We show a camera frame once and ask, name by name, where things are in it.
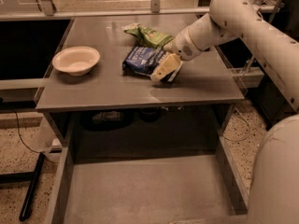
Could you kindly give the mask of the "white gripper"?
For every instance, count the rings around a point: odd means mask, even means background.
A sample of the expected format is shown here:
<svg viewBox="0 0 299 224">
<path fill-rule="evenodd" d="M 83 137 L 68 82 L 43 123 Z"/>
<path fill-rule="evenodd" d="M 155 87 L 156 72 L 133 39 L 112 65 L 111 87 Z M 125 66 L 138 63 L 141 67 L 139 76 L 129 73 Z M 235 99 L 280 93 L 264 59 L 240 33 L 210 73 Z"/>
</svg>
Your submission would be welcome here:
<svg viewBox="0 0 299 224">
<path fill-rule="evenodd" d="M 164 49 L 168 52 L 163 56 L 158 66 L 150 75 L 150 79 L 154 82 L 162 80 L 164 77 L 178 69 L 181 60 L 190 61 L 202 53 L 202 51 L 192 42 L 189 28 L 180 31 L 173 40 L 164 45 Z"/>
</svg>

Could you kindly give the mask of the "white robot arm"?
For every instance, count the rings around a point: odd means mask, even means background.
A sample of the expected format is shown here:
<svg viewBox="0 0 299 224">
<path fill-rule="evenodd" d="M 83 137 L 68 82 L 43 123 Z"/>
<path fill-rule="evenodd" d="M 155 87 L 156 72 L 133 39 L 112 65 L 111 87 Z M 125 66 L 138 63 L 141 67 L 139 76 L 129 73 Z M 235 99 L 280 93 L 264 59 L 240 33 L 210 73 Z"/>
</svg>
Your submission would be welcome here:
<svg viewBox="0 0 299 224">
<path fill-rule="evenodd" d="M 208 13 L 163 45 L 182 61 L 240 39 L 260 64 L 244 73 L 257 87 L 269 77 L 292 107 L 299 107 L 299 44 L 268 23 L 250 0 L 211 0 Z M 275 124 L 258 147 L 247 224 L 299 224 L 299 116 Z"/>
</svg>

